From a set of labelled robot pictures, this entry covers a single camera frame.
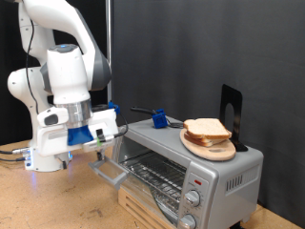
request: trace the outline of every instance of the black plate holder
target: black plate holder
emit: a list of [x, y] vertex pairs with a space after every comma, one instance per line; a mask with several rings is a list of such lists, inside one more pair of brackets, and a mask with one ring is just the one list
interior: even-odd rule
[[241, 119], [241, 107], [242, 107], [242, 94], [236, 89], [229, 87], [228, 85], [222, 85], [221, 103], [220, 103], [220, 118], [219, 120], [223, 125], [226, 121], [226, 108], [231, 103], [234, 108], [234, 125], [231, 137], [231, 142], [236, 148], [237, 152], [246, 152], [248, 148], [243, 145], [239, 139], [240, 131], [240, 119]]

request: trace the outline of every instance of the red indicator light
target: red indicator light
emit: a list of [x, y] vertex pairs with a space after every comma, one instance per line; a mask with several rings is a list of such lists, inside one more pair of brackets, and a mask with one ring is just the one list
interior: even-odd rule
[[202, 184], [199, 180], [195, 180], [194, 182], [195, 182], [196, 184], [199, 184], [199, 185]]

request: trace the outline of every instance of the toaster oven rack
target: toaster oven rack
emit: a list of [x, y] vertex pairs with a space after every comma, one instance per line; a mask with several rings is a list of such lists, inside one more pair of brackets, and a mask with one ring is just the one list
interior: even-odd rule
[[179, 204], [186, 168], [153, 151], [120, 164], [150, 185], [151, 189], [153, 187], [160, 197], [164, 195], [175, 205]]

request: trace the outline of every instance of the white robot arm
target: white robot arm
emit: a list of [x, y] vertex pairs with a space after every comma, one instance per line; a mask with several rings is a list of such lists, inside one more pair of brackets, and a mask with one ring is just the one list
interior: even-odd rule
[[[97, 131], [102, 130], [105, 136], [118, 133], [114, 109], [93, 113], [88, 94], [90, 90], [101, 90], [107, 86], [111, 70], [81, 14], [65, 0], [7, 1], [19, 3], [20, 31], [26, 52], [31, 41], [33, 21], [35, 34], [30, 55], [36, 57], [42, 66], [28, 69], [33, 96], [25, 69], [13, 72], [8, 80], [10, 92], [23, 101], [30, 111], [32, 160], [30, 163], [26, 161], [26, 169], [34, 170], [36, 167], [38, 170], [39, 167], [40, 171], [57, 170], [61, 167], [54, 161], [65, 160], [67, 164], [71, 150], [100, 149], [101, 144], [96, 140]], [[80, 49], [74, 45], [54, 46], [52, 30], [73, 35]], [[54, 95], [53, 108], [47, 100], [50, 94]], [[34, 109], [34, 97], [39, 114]], [[75, 135], [84, 133], [88, 133], [90, 138], [71, 141]]]

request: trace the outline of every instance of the toaster oven handle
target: toaster oven handle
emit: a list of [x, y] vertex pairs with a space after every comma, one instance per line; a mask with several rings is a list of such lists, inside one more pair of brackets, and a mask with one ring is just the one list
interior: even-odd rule
[[[110, 178], [107, 175], [105, 175], [104, 173], [102, 173], [99, 170], [99, 167], [101, 167], [105, 162], [109, 162], [112, 166], [120, 169], [122, 171], [122, 173], [117, 176], [116, 178]], [[120, 185], [121, 183], [124, 182], [125, 179], [128, 178], [129, 175], [129, 171], [124, 169], [122, 166], [118, 165], [117, 163], [115, 163], [113, 160], [111, 160], [110, 158], [104, 156], [104, 159], [102, 160], [96, 160], [95, 162], [90, 162], [88, 164], [91, 169], [99, 176], [101, 176], [102, 178], [104, 178], [107, 182], [109, 182], [110, 184], [112, 184], [114, 186], [114, 188], [116, 190], [120, 189]]]

